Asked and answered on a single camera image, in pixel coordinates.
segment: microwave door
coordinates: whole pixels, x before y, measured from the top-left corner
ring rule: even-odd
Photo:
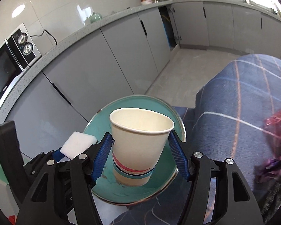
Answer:
[[[4,43],[0,47],[0,100],[14,78],[21,73],[22,70],[17,61],[7,44]]]

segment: countertop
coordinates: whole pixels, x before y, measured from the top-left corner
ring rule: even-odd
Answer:
[[[137,6],[117,12],[110,16],[104,17],[102,20],[96,21],[93,24],[87,25],[79,29],[72,35],[68,36],[67,38],[59,42],[50,51],[48,51],[45,55],[43,55],[37,62],[35,62],[30,68],[26,69],[23,75],[20,77],[19,81],[15,84],[14,88],[11,90],[10,94],[7,96],[3,105],[1,106],[0,124],[2,124],[5,121],[6,117],[8,116],[9,112],[11,111],[17,99],[20,97],[20,95],[23,93],[26,87],[32,82],[32,80],[41,72],[41,70],[44,69],[51,61],[53,61],[53,59],[55,59],[63,51],[68,49],[71,45],[73,45],[83,37],[87,36],[88,34],[94,32],[95,30],[109,23],[112,23],[118,19],[121,19],[123,17],[129,16],[134,13],[138,13],[143,10],[166,6],[173,3],[192,2],[192,1],[219,2],[219,3],[228,3],[232,5],[244,6],[247,8],[255,9],[269,16],[272,16],[273,18],[276,18],[281,22],[281,19],[278,16],[270,13],[269,11],[258,6],[243,3],[238,0],[173,0],[173,1],[163,1],[158,3],[153,3],[150,5]]]

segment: round plate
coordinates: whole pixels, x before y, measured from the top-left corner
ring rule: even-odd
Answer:
[[[185,128],[178,113],[164,101],[146,95],[132,95],[108,104],[93,116],[84,133],[94,135],[98,141],[101,141],[106,132],[111,133],[110,113],[116,109],[127,107],[143,108],[168,116],[174,121],[174,129],[179,138],[186,141]],[[140,187],[125,186],[117,183],[114,177],[110,152],[102,175],[97,179],[97,184],[92,188],[92,192],[112,204],[134,205],[162,192],[173,181],[177,173],[177,166],[170,147],[166,143],[150,180]]]

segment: plaid fabric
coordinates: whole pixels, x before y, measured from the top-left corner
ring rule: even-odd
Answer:
[[[262,196],[268,186],[254,187],[254,168],[275,151],[279,143],[263,129],[264,119],[281,109],[281,60],[266,55],[247,55],[228,64],[196,96],[196,108],[174,107],[183,119],[187,141],[210,159],[232,157],[254,194]],[[205,222],[211,220],[216,179],[211,180]],[[190,183],[177,175],[157,198],[140,203],[111,224],[177,224]]]
[[[210,159],[233,158],[260,197],[267,188],[254,187],[254,168],[277,154],[273,143],[279,145],[279,138],[264,130],[264,120],[280,109],[281,60],[246,55],[229,63],[198,92],[195,123],[187,138]],[[215,194],[215,182],[211,184],[208,221]]]

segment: microwave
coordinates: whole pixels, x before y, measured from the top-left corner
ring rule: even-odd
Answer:
[[[0,107],[25,69],[41,57],[22,23],[0,47]]]

